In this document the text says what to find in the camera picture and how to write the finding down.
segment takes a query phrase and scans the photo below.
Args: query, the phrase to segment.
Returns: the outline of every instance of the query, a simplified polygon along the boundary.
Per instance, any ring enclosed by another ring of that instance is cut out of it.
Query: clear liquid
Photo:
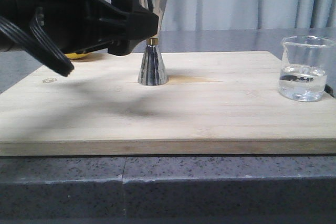
[[[297,101],[312,102],[322,98],[326,73],[307,65],[289,65],[281,70],[279,92]]]

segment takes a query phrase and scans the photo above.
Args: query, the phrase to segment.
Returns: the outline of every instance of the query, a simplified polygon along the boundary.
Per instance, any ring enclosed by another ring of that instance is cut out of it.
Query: stainless steel jigger
[[[146,41],[138,83],[146,86],[162,85],[168,82],[168,75],[159,51],[159,33],[167,0],[139,0],[139,3],[158,15],[159,24],[157,34]]]

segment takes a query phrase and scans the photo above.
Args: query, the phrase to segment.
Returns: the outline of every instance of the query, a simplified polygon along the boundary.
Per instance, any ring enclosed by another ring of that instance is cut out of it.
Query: yellow part
[[[66,54],[65,56],[68,57],[69,59],[80,59],[85,57],[88,54],[77,54],[77,53],[72,53],[72,54]]]

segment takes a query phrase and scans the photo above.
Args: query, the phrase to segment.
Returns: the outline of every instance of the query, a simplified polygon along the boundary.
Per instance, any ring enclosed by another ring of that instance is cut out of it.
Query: gray table
[[[166,31],[160,47],[280,58],[282,37],[293,34],[336,38],[336,28]],[[0,59],[0,92],[40,66],[23,52]],[[331,58],[330,70],[335,66]],[[336,88],[335,73],[327,83]],[[333,155],[0,158],[1,223],[336,223],[335,213]]]

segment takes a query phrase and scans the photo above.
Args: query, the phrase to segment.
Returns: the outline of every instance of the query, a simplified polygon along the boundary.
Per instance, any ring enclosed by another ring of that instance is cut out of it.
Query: wood grain
[[[136,82],[141,58],[41,67],[0,94],[0,155],[336,153],[336,100],[282,97],[268,52],[166,53],[159,87]]]

